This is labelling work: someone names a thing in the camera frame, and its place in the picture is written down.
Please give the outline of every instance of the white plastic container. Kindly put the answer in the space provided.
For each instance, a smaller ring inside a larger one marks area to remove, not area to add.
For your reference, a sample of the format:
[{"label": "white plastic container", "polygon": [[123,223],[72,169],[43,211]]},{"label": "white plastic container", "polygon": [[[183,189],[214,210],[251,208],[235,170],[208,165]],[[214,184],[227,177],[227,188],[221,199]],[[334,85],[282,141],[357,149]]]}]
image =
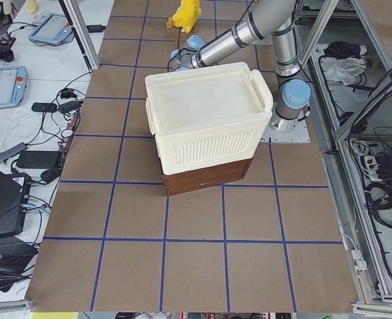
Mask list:
[{"label": "white plastic container", "polygon": [[150,75],[146,90],[166,175],[251,158],[272,116],[261,73],[243,62]]}]

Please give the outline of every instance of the white desk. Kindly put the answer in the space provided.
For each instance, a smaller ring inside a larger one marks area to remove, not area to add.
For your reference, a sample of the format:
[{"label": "white desk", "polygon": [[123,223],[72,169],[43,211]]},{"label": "white desk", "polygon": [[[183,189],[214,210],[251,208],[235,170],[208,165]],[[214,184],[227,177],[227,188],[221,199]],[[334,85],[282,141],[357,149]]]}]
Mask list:
[{"label": "white desk", "polygon": [[[48,9],[49,12],[53,13],[62,13],[60,5],[57,1],[40,0],[39,4],[40,9],[37,13],[40,13],[44,9]],[[79,4],[82,15],[88,24],[107,24],[108,17],[113,5],[113,0],[80,0]],[[15,21],[32,23],[33,16],[27,12],[25,7],[23,7],[17,15]],[[10,30],[17,29],[20,26],[21,25],[14,24],[11,26]],[[81,52],[78,48],[78,45],[76,44],[76,40],[59,47],[38,47],[28,40],[28,34],[30,32],[30,28],[15,32],[14,36],[17,38],[17,40],[12,48],[15,53],[15,60],[11,63],[0,62],[0,67],[23,65],[27,68],[29,74],[27,89],[20,106],[16,108],[6,108],[0,110],[0,119],[10,120],[12,115],[17,112],[19,118],[20,116],[28,116],[28,120],[31,119],[30,122],[36,125],[34,127],[34,132],[30,134],[30,138],[13,138],[9,141],[6,141],[3,145],[4,150],[9,149],[19,142],[29,142],[29,140],[31,140],[32,137],[36,134],[41,124],[41,114],[31,111],[31,106],[34,102],[51,102],[52,99],[56,96],[56,93],[60,89],[64,88],[70,80],[80,76],[81,74],[84,74],[85,72],[88,72],[84,59],[82,58]],[[94,46],[98,51],[102,42],[103,33],[91,34],[91,37],[94,42]],[[75,88],[85,93],[86,89],[88,88],[89,80],[90,76],[85,76],[71,84],[69,87]],[[66,121],[61,114],[54,114],[54,119],[57,121],[61,129],[66,126]],[[46,116],[45,130],[52,133],[57,133],[56,127],[57,126],[50,118],[50,114]],[[0,128],[0,134],[4,134],[4,130],[2,130],[2,128]],[[49,137],[50,136],[47,134],[40,133],[34,143],[43,142]],[[42,145],[30,146],[29,149],[57,150],[57,142],[58,140],[53,138]],[[3,173],[10,173],[10,163],[15,158],[17,158],[17,156],[11,158],[7,162],[7,165],[0,164],[0,171]],[[28,169],[25,172],[31,177],[38,179],[42,171],[42,169]],[[31,187],[31,195],[48,201],[52,192],[54,191],[55,185],[56,181],[49,185],[33,185]],[[36,199],[30,199],[29,203],[33,203],[38,206],[41,204]],[[17,235],[17,238],[27,242],[41,242],[48,218],[49,217],[47,214],[43,213],[41,231],[38,239],[35,240],[39,228],[40,215],[38,211],[28,212],[25,218],[23,232],[20,235]],[[8,292],[0,292],[0,302],[23,300],[28,285],[29,280],[25,280],[18,284],[14,284]]]},{"label": "white desk", "polygon": [[[35,14],[30,14],[23,7],[16,16],[15,21],[34,23],[34,17],[46,12],[63,14],[58,1],[40,0],[40,9]],[[106,25],[112,9],[113,0],[80,0],[82,16],[88,25]],[[9,31],[19,28],[20,24],[11,25]],[[80,49],[74,39],[58,47],[39,47],[28,39],[31,27],[15,31],[12,35],[17,38],[12,50],[15,53],[13,62],[0,61],[0,67],[23,65],[33,80],[72,80],[88,72]],[[96,52],[100,50],[103,33],[91,33],[91,39]],[[85,76],[79,81],[89,81]]]}]

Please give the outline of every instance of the yellow plush toy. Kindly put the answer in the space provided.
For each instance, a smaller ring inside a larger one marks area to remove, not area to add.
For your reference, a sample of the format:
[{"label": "yellow plush toy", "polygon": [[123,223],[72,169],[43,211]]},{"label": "yellow plush toy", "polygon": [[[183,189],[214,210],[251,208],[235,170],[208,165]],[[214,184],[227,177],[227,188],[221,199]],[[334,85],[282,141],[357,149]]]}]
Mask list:
[{"label": "yellow plush toy", "polygon": [[175,25],[177,28],[183,28],[182,31],[189,33],[201,14],[200,0],[181,0],[181,5],[167,22],[167,29]]}]

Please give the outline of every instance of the container handle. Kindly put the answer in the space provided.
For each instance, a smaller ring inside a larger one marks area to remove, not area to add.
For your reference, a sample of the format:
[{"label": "container handle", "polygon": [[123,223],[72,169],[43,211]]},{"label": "container handle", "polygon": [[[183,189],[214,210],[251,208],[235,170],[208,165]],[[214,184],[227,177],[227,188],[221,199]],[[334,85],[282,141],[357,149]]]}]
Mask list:
[{"label": "container handle", "polygon": [[146,113],[147,113],[147,119],[149,122],[149,129],[150,133],[152,135],[155,135],[155,122],[153,120],[153,116],[151,115],[151,110],[150,110],[150,105],[149,105],[149,99],[146,98]]},{"label": "container handle", "polygon": [[271,91],[265,83],[261,72],[258,70],[252,70],[249,74],[249,80],[252,83],[252,87],[254,88],[264,111],[270,112],[273,107],[273,96],[271,95]]}]

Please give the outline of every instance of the brown wooden box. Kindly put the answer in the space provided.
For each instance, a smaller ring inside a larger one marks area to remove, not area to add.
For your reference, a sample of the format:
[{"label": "brown wooden box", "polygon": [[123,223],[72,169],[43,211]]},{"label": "brown wooden box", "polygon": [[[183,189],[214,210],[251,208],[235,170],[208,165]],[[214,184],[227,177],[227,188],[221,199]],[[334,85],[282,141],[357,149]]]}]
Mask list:
[{"label": "brown wooden box", "polygon": [[167,196],[195,191],[210,186],[238,181],[245,177],[252,158],[232,161],[231,163],[215,165],[184,171],[172,175],[162,175]]}]

